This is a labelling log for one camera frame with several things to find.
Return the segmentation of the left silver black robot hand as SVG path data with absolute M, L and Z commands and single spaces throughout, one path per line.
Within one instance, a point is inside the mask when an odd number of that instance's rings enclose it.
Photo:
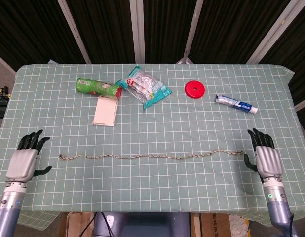
M 35 169 L 42 147 L 50 139 L 49 137 L 40 139 L 42 132 L 41 129 L 22 137 L 10 159 L 6 174 L 8 182 L 27 183 L 33 177 L 45 175 L 52 169 L 51 166 L 45 169 Z

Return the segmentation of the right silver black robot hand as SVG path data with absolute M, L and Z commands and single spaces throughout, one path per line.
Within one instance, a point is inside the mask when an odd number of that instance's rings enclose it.
M 257 129 L 247 130 L 250 135 L 256 164 L 249 161 L 249 156 L 244 154 L 244 163 L 247 168 L 258 173 L 262 183 L 275 179 L 282 181 L 282 165 L 278 151 L 275 149 L 273 139 L 268 134 L 264 134 Z

